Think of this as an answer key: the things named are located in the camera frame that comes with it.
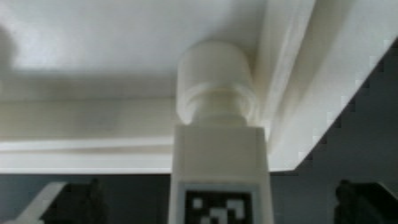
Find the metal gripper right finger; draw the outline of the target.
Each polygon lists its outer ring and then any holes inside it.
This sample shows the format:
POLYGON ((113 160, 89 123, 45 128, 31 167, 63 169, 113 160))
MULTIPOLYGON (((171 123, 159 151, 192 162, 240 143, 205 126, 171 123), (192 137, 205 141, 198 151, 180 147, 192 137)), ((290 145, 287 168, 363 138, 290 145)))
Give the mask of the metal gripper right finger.
POLYGON ((381 182, 340 181, 335 224, 398 224, 398 194, 381 182))

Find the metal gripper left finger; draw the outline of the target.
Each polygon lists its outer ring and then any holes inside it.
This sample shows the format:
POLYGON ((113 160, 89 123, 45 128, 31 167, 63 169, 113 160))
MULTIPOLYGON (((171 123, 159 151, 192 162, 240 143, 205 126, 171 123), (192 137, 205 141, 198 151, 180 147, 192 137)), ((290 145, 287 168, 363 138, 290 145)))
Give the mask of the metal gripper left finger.
POLYGON ((50 182, 17 218, 18 224, 109 224, 109 206, 98 179, 50 182))

